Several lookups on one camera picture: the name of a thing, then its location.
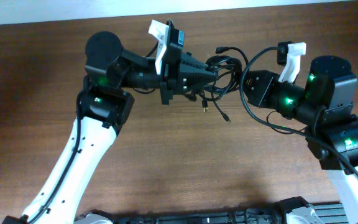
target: blue label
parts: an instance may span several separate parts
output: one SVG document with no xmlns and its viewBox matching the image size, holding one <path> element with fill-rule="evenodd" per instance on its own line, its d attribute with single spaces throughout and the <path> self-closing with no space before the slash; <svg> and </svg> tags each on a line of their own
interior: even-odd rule
<svg viewBox="0 0 358 224">
<path fill-rule="evenodd" d="M 183 45 L 185 41 L 185 33 L 179 30 L 178 44 Z"/>
</svg>

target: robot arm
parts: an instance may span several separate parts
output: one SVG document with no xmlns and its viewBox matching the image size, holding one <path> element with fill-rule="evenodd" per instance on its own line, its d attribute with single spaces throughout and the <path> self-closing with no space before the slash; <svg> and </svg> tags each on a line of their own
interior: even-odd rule
<svg viewBox="0 0 358 224">
<path fill-rule="evenodd" d="M 70 160 L 77 136 L 77 122 L 78 120 L 75 119 L 70 138 L 48 180 L 23 212 L 23 215 L 28 216 L 30 222 L 39 214 L 40 208 L 47 203 Z M 104 128 L 101 121 L 84 117 L 81 120 L 80 138 L 79 150 L 76 152 L 61 187 L 50 205 L 37 220 L 34 220 L 34 223 L 73 223 L 85 188 L 103 154 L 116 139 L 116 132 L 112 126 Z"/>
<path fill-rule="evenodd" d="M 288 66 L 281 77 L 266 70 L 248 71 L 248 60 L 237 48 L 217 48 L 216 53 L 231 49 L 242 53 L 247 64 L 243 75 L 246 74 L 247 78 L 241 83 L 239 76 L 242 70 L 238 59 L 214 56 L 213 60 L 200 62 L 190 53 L 182 52 L 183 31 L 163 25 L 154 21 L 149 29 L 158 39 L 157 46 L 161 46 L 157 59 L 141 57 L 124 49 L 119 38 L 110 32 L 100 32 L 89 39 L 85 50 L 88 75 L 84 79 L 83 94 L 77 102 L 81 128 L 78 129 L 77 118 L 55 168 L 40 193 L 24 210 L 22 218 L 6 217 L 4 223 L 73 223 L 76 208 L 92 173 L 113 144 L 134 103 L 131 94 L 123 91 L 122 87 L 158 88 L 165 105 L 169 104 L 173 95 L 185 95 L 193 101 L 195 95 L 199 95 L 204 107 L 207 100 L 214 101 L 217 106 L 216 100 L 238 90 L 238 86 L 247 95 L 250 104 L 273 108 L 287 119 L 294 118 L 308 125 L 305 136 L 312 136 L 306 137 L 308 147 L 319 159 L 322 169 L 327 170 L 349 221 L 358 222 L 358 177 L 332 150 L 326 148 L 335 148 L 337 154 L 356 168 L 357 173 L 358 118 L 351 114 L 357 78 L 351 72 L 350 64 L 332 56 L 314 59 L 308 83 L 303 89 L 293 82 L 300 67 L 300 55 L 305 53 L 304 43 L 279 44 L 279 64 L 286 65 L 285 56 L 288 56 Z M 219 79 L 221 68 L 232 72 L 231 83 L 226 88 L 209 85 Z M 219 96 L 208 99 L 204 91 Z M 277 203 L 282 217 L 280 223 L 322 223 L 306 202 L 295 199 L 296 203 L 292 203 L 291 200 Z M 96 222 L 110 223 L 109 220 Z"/>
</svg>

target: brown table surface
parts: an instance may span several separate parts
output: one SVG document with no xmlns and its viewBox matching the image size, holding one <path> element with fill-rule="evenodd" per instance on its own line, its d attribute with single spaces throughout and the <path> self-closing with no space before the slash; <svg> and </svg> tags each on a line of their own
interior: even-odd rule
<svg viewBox="0 0 358 224">
<path fill-rule="evenodd" d="M 147 33 L 151 20 L 167 18 L 185 31 L 185 50 L 201 61 L 222 45 L 251 58 L 292 40 L 307 43 L 298 85 L 319 55 L 347 58 L 358 77 L 358 1 L 0 26 L 0 223 L 21 215 L 66 144 L 88 38 L 109 30 L 126 49 L 145 55 L 155 43 Z M 268 53 L 253 69 L 280 73 L 275 61 L 276 53 Z M 227 124 L 212 104 L 203 113 L 200 101 L 183 96 L 166 106 L 157 92 L 128 91 L 135 98 L 129 120 L 99 163 L 78 213 L 208 210 L 298 195 L 310 202 L 339 199 L 305 139 L 255 122 L 238 93 L 219 102 L 232 120 Z M 358 115 L 358 85 L 354 102 Z M 252 109 L 261 118 L 269 112 Z M 272 122 L 303 127 L 278 114 Z"/>
</svg>

